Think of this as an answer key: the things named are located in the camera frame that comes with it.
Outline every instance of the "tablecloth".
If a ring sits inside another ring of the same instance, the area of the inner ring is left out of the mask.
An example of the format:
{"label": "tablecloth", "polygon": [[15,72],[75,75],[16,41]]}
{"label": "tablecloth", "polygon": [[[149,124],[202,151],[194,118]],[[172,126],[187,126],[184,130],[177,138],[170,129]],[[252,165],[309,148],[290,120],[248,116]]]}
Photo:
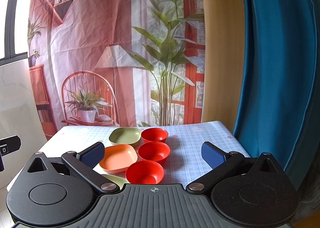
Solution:
{"label": "tablecloth", "polygon": [[[241,144],[220,121],[162,128],[169,133],[166,144],[169,145],[171,153],[163,165],[164,178],[161,183],[181,183],[186,187],[209,172],[210,166],[201,157],[201,145],[205,141],[211,142],[226,152],[238,151],[249,157]],[[111,146],[108,138],[114,129],[116,127],[66,126],[60,129],[40,151],[47,157],[60,157],[67,151],[80,152],[98,141],[103,142],[105,147]],[[136,151],[142,144],[143,141],[140,141]],[[101,174],[105,173],[99,165],[94,170]]]}

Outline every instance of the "white marble wall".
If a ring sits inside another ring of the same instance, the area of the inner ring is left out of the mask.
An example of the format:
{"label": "white marble wall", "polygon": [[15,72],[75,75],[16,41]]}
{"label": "white marble wall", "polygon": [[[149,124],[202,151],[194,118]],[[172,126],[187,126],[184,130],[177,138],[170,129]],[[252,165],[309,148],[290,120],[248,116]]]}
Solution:
{"label": "white marble wall", "polygon": [[0,188],[9,184],[32,153],[45,143],[33,98],[28,60],[0,66],[0,139],[18,135],[21,148],[2,158]]}

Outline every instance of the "orange bowl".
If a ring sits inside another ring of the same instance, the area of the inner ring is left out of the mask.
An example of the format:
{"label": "orange bowl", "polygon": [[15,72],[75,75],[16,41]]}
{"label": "orange bowl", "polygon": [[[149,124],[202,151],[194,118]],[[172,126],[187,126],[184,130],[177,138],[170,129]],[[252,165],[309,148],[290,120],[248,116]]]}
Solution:
{"label": "orange bowl", "polygon": [[144,143],[153,141],[160,141],[165,143],[165,140],[168,137],[168,132],[161,128],[149,128],[141,133],[141,137]]}
{"label": "orange bowl", "polygon": [[104,158],[99,165],[108,174],[114,174],[126,171],[137,159],[138,155],[132,146],[119,144],[105,148]]}

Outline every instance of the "teal curtain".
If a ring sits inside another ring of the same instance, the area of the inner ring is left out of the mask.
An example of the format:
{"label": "teal curtain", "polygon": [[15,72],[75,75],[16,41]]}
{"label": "teal curtain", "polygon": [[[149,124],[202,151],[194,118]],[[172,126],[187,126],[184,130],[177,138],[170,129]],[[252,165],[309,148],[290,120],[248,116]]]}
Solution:
{"label": "teal curtain", "polygon": [[234,135],[271,152],[296,188],[320,141],[317,0],[244,0],[244,77]]}

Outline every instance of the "crosshair mark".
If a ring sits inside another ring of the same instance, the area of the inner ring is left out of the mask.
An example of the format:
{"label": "crosshair mark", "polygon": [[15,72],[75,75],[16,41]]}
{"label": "crosshair mark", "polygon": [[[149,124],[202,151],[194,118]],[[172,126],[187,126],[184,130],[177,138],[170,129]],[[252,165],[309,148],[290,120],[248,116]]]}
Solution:
{"label": "crosshair mark", "polygon": [[159,189],[159,188],[157,188],[157,187],[153,187],[153,188],[151,188],[151,189],[149,189],[149,190],[151,190],[152,192],[158,192],[159,190],[161,190],[161,189]]}

